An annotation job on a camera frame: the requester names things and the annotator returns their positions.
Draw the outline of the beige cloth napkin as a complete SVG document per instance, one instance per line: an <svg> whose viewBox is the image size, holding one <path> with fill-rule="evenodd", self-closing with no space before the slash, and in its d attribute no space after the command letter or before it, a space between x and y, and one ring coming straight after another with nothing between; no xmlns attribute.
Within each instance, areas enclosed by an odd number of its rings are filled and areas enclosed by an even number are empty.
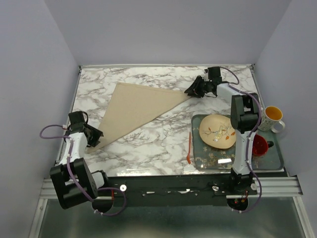
<svg viewBox="0 0 317 238"><path fill-rule="evenodd" d="M99 125L104 136L87 152L93 153L115 142L188 99L181 91L117 83Z"/></svg>

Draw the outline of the orange plastic fork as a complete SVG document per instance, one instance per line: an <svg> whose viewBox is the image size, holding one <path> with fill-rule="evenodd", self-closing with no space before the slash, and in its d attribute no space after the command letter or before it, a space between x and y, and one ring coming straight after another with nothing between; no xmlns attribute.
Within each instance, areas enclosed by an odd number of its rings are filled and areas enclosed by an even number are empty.
<svg viewBox="0 0 317 238"><path fill-rule="evenodd" d="M191 164L191 142L192 142L191 132L189 132L188 154L186 156L186 160L187 160L189 165Z"/></svg>

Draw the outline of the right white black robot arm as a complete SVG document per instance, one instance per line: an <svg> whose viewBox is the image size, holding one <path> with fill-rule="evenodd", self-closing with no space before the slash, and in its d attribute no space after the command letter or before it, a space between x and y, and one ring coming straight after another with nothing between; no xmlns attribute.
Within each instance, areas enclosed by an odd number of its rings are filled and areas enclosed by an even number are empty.
<svg viewBox="0 0 317 238"><path fill-rule="evenodd" d="M191 86L184 91L190 97L202 98L207 93L221 97L230 103L230 122L235 130L235 160L231 168L228 189L233 194L239 194L252 184L252 145L256 131L261 122L261 106L256 93L247 93L234 87L240 83L223 81L221 69L233 73L223 66L213 66L205 69L204 76L197 76Z"/></svg>

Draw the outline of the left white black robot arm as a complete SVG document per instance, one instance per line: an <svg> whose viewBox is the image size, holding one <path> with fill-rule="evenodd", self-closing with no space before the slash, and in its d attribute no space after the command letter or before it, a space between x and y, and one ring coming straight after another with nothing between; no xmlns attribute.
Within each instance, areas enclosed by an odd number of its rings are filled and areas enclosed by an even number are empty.
<svg viewBox="0 0 317 238"><path fill-rule="evenodd" d="M88 114L76 111L68 114L65 152L57 166L50 169L50 177L63 209L68 209L109 192L110 184L104 171L91 172L84 159L87 147L96 147L103 132L88 125Z"/></svg>

